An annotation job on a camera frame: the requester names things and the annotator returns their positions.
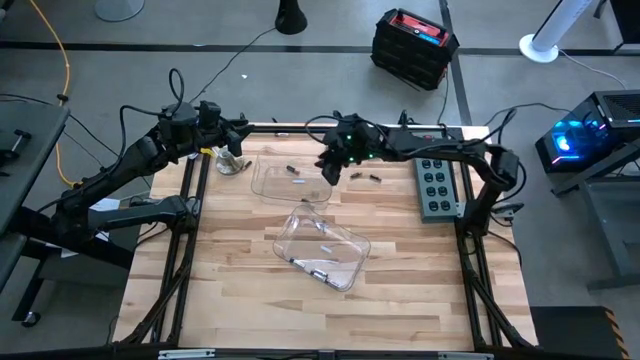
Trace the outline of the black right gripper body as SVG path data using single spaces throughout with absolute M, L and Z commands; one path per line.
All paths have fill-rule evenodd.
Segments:
M 321 140 L 325 150 L 318 156 L 318 166 L 360 164 L 379 157 L 384 151 L 386 133 L 379 125 L 359 116 L 332 116 L 331 119 L 337 124 Z

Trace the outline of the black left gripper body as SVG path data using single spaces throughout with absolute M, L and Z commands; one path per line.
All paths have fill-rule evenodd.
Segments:
M 218 128 L 220 134 L 224 137 L 228 137 L 234 133 L 240 138 L 246 138 L 253 131 L 253 125 L 246 119 L 220 118 Z

